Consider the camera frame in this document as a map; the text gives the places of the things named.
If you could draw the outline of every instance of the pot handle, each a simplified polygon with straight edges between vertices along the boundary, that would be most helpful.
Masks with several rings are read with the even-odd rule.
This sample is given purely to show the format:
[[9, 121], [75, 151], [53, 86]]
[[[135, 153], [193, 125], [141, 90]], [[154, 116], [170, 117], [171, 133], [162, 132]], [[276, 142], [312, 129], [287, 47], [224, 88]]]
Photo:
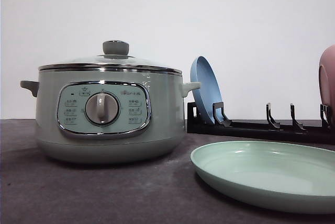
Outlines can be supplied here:
[[182, 84], [182, 96], [187, 97], [188, 93], [194, 89], [199, 89], [201, 87], [200, 82], [190, 82]]
[[37, 97], [39, 85], [40, 85], [39, 82], [34, 82], [34, 81], [23, 80], [20, 82], [20, 86], [24, 89], [30, 90], [34, 97]]

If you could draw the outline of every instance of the metal rim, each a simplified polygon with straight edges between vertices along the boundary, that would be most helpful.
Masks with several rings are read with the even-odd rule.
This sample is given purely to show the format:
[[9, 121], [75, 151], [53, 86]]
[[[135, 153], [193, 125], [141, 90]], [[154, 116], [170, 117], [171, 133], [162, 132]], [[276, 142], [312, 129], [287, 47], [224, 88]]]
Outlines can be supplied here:
[[58, 70], [58, 69], [86, 69], [86, 68], [105, 68], [105, 69], [133, 69], [133, 70], [154, 70], [162, 72], [171, 72], [182, 74], [182, 71], [167, 67], [136, 65], [136, 64], [95, 64], [95, 63], [67, 63], [67, 64], [49, 64], [38, 67], [39, 71]]
[[68, 69], [50, 69], [42, 70], [40, 72], [71, 72], [71, 71], [97, 71], [97, 72], [127, 72], [127, 73], [155, 73], [155, 74], [165, 74], [182, 76], [182, 74], [166, 71], [156, 71], [156, 70], [141, 70], [141, 69], [121, 69], [121, 68], [68, 68]]

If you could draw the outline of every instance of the gray countertop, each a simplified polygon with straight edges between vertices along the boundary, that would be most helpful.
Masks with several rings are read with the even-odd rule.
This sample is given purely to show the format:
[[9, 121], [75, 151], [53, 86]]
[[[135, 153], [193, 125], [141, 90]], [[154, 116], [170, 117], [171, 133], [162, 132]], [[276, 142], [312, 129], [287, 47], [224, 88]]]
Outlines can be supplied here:
[[1, 120], [1, 223], [335, 223], [335, 215], [266, 210], [209, 187], [189, 155], [228, 140], [242, 138], [187, 134], [153, 160], [78, 165], [45, 157], [32, 119]]

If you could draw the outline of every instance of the control button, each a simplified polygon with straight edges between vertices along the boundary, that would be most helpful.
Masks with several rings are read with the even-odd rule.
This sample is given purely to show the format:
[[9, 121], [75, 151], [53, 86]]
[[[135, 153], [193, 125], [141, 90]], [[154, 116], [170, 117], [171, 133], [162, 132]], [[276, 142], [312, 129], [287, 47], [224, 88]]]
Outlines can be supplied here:
[[142, 110], [140, 107], [129, 109], [129, 115], [141, 115], [141, 114], [142, 114]]
[[66, 116], [77, 116], [77, 110], [75, 108], [72, 109], [66, 109], [64, 112]]
[[121, 95], [136, 95], [136, 96], [141, 96], [140, 92], [130, 92], [127, 90], [121, 91]]
[[142, 122], [141, 118], [129, 118], [128, 124], [140, 124]]
[[129, 100], [128, 106], [130, 107], [138, 107], [141, 106], [141, 102], [138, 100]]
[[107, 93], [98, 93], [88, 99], [85, 110], [90, 121], [104, 125], [116, 118], [119, 105], [113, 96]]
[[87, 97], [87, 96], [89, 96], [90, 95], [90, 91], [89, 90], [81, 90], [80, 92], [79, 92], [79, 96], [83, 96], [83, 97]]
[[77, 118], [66, 118], [65, 119], [66, 125], [76, 125], [77, 124]]
[[66, 100], [65, 106], [68, 106], [68, 107], [77, 106], [77, 100], [76, 99]]

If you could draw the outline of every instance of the black dish rack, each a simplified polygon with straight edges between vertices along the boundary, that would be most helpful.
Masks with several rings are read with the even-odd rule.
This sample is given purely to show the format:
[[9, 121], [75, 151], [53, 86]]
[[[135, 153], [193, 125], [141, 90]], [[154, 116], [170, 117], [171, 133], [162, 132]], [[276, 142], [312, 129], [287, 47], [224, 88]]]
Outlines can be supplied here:
[[[267, 123], [241, 122], [230, 120], [225, 115], [224, 103], [213, 104], [214, 125], [209, 125], [201, 120], [200, 112], [195, 102], [187, 104], [187, 132], [207, 135], [234, 136], [268, 140], [279, 140], [287, 142], [306, 142], [335, 144], [335, 127], [331, 126], [330, 119], [332, 110], [330, 106], [320, 105], [321, 126], [304, 126], [295, 119], [294, 105], [291, 104], [292, 124], [284, 125], [271, 116], [271, 104], [266, 105]], [[220, 121], [217, 111], [223, 116]]]

